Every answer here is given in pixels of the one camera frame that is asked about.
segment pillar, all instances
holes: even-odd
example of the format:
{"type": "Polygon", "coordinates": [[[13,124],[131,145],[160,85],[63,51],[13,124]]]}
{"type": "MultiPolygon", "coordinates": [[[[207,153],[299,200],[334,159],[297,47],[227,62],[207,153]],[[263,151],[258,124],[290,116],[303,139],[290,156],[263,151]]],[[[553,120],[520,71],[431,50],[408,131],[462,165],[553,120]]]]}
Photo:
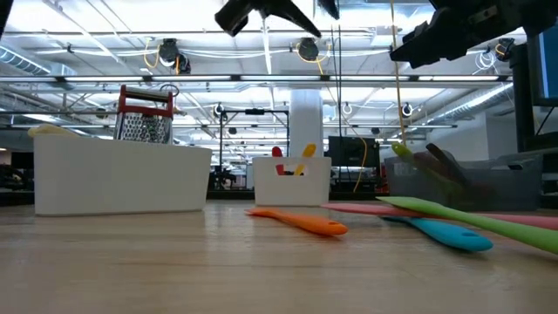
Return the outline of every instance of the pillar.
{"type": "Polygon", "coordinates": [[[300,157],[309,143],[323,156],[323,100],[320,90],[290,91],[290,156],[300,157]]]}

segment yellow cable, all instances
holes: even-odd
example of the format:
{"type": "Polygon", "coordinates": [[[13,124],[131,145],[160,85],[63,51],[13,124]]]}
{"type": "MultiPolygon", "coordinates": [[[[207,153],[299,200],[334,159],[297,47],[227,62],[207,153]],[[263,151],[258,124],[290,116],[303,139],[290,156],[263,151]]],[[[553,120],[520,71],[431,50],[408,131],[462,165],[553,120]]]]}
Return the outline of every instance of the yellow cable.
{"type": "Polygon", "coordinates": [[[155,64],[152,65],[149,63],[149,61],[147,61],[147,48],[149,47],[149,42],[151,41],[151,38],[148,38],[146,41],[146,49],[144,51],[144,55],[143,55],[143,60],[146,63],[147,67],[149,68],[156,68],[157,65],[159,64],[159,48],[160,48],[160,44],[157,46],[157,59],[155,60],[155,64]]]}
{"type": "MultiPolygon", "coordinates": [[[[395,38],[395,8],[394,0],[391,0],[391,35],[393,37],[393,50],[398,47],[397,39],[395,38]]],[[[401,85],[399,83],[399,66],[397,61],[394,61],[395,65],[395,84],[398,90],[398,109],[399,109],[399,126],[401,128],[401,140],[403,140],[403,145],[406,146],[405,139],[405,126],[403,124],[403,107],[401,106],[401,85]]]]}
{"type": "MultiPolygon", "coordinates": [[[[317,62],[317,68],[320,69],[320,74],[323,75],[323,69],[322,69],[322,63],[321,62],[317,62]]],[[[329,86],[327,86],[328,91],[330,91],[330,95],[331,95],[331,99],[335,101],[335,97],[333,97],[333,92],[331,92],[331,89],[329,86]]],[[[364,157],[363,157],[363,163],[362,165],[360,165],[360,171],[358,172],[358,179],[357,179],[357,184],[355,184],[355,188],[353,188],[352,193],[356,193],[357,189],[358,189],[358,185],[360,184],[360,180],[362,178],[363,175],[363,171],[364,171],[364,164],[366,163],[366,157],[368,157],[368,146],[366,145],[366,140],[364,140],[362,138],[362,136],[360,136],[357,131],[355,131],[355,129],[352,127],[352,125],[349,123],[349,121],[347,121],[347,118],[345,118],[343,111],[341,110],[341,108],[338,108],[339,110],[339,119],[343,118],[343,121],[347,124],[347,126],[349,126],[349,128],[351,129],[351,131],[363,142],[364,144],[364,157]]]]}

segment computer screen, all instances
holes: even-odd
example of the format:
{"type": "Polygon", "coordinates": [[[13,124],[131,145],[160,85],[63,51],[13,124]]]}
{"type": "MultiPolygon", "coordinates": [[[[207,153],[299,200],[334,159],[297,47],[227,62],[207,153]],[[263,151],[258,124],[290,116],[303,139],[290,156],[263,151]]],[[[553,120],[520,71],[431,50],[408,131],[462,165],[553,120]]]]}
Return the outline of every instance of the computer screen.
{"type": "MultiPolygon", "coordinates": [[[[379,167],[379,144],[376,139],[364,138],[368,147],[365,167],[379,167]]],[[[331,165],[334,167],[361,167],[364,157],[364,144],[358,137],[329,137],[331,165]]]]}
{"type": "Polygon", "coordinates": [[[558,102],[558,25],[529,39],[533,105],[558,102]]]}

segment small white container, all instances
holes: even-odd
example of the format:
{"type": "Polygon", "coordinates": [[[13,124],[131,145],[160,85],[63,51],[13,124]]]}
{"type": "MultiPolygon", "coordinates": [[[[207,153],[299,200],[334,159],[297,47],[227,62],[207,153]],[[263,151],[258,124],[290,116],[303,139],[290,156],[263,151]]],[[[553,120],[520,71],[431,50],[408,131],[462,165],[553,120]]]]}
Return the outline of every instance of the small white container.
{"type": "Polygon", "coordinates": [[[127,140],[40,135],[35,146],[37,215],[201,210],[211,150],[127,140]]]}
{"type": "Polygon", "coordinates": [[[255,204],[257,206],[320,206],[330,198],[331,158],[254,158],[255,204]],[[276,166],[295,171],[304,165],[304,175],[279,175],[276,166]]]}

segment spatula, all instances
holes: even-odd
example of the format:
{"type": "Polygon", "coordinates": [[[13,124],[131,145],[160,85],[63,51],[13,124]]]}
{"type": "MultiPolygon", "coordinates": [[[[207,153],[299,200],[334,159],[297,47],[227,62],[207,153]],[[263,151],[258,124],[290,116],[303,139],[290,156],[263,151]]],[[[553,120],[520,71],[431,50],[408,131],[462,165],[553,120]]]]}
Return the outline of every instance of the spatula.
{"type": "MultiPolygon", "coordinates": [[[[304,148],[303,157],[312,158],[316,152],[316,144],[310,143],[304,148]]],[[[301,175],[304,171],[304,165],[298,165],[295,170],[295,175],[301,175]]]]}
{"type": "MultiPolygon", "coordinates": [[[[391,205],[376,205],[376,204],[349,204],[349,203],[329,203],[322,205],[323,208],[336,210],[339,212],[350,214],[364,214],[364,215],[388,215],[388,216],[401,216],[401,217],[417,217],[417,218],[434,218],[445,219],[436,215],[422,214],[416,211],[396,208],[391,205]]],[[[529,226],[558,230],[558,216],[534,216],[534,215],[502,215],[502,214],[485,214],[475,213],[489,218],[502,220],[505,222],[516,222],[529,226]]]]}
{"type": "Polygon", "coordinates": [[[449,223],[436,222],[424,218],[382,217],[382,219],[391,222],[407,223],[421,230],[432,239],[455,249],[480,252],[493,247],[492,242],[484,236],[470,229],[449,223]]]}
{"type": "Polygon", "coordinates": [[[468,223],[472,226],[493,231],[499,235],[558,254],[558,231],[513,222],[503,222],[481,215],[468,214],[452,208],[447,208],[432,201],[425,201],[413,197],[389,196],[378,197],[378,199],[423,214],[438,215],[458,222],[468,223]]]}
{"type": "Polygon", "coordinates": [[[286,213],[275,208],[252,208],[246,211],[248,215],[275,218],[300,229],[323,236],[340,236],[348,229],[339,222],[334,222],[320,215],[304,215],[286,213]]]}
{"type": "MultiPolygon", "coordinates": [[[[282,151],[279,147],[271,148],[271,156],[273,157],[282,157],[282,151]]],[[[285,175],[285,166],[284,165],[277,165],[276,166],[277,174],[285,175]]]]}

